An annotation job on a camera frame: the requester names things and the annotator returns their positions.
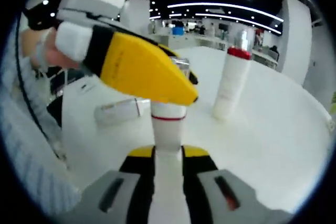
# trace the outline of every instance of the cable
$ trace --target cable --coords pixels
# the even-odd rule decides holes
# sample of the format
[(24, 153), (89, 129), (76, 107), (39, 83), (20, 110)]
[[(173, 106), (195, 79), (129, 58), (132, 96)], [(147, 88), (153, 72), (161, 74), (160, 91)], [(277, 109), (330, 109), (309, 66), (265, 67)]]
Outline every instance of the cable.
[(25, 103), (27, 104), (28, 111), (30, 115), (33, 118), (33, 121), (39, 128), (39, 130), (42, 132), (43, 136), (46, 138), (46, 140), (49, 140), (47, 134), (43, 131), (40, 122), (37, 119), (37, 116), (35, 115), (35, 112), (32, 108), (32, 105), (30, 104), (27, 92), (25, 90), (22, 74), (21, 74), (21, 67), (20, 67), (20, 59), (19, 59), (19, 28), (20, 28), (20, 21), (21, 21), (21, 13), (19, 14), (18, 20), (17, 20), (17, 25), (16, 25), (16, 33), (15, 33), (15, 59), (16, 59), (16, 71), (17, 71), (17, 76), (18, 76), (18, 81), (19, 81), (19, 86), (22, 92), (23, 99), (25, 100)]

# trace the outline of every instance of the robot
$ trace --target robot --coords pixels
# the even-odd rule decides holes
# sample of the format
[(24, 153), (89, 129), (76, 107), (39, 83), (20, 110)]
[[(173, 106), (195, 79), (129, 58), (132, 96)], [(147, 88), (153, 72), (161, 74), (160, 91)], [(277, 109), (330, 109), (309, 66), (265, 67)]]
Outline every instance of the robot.
[(155, 145), (133, 150), (119, 171), (99, 178), (83, 192), (75, 209), (55, 220), (118, 224), (286, 220), (282, 211), (273, 213), (262, 206), (252, 188), (218, 170), (207, 151), (181, 146), (186, 106), (197, 100), (198, 80), (187, 60), (112, 21), (124, 3), (62, 0), (56, 47), (107, 86), (151, 99)]

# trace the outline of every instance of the yellow robot part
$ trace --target yellow robot part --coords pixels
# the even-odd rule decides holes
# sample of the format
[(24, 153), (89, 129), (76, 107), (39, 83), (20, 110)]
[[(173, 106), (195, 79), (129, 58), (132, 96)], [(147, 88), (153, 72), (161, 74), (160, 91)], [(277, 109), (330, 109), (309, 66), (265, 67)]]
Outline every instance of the yellow robot part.
[(198, 96), (158, 46), (120, 32), (113, 34), (100, 79), (122, 93), (157, 102), (190, 105)]

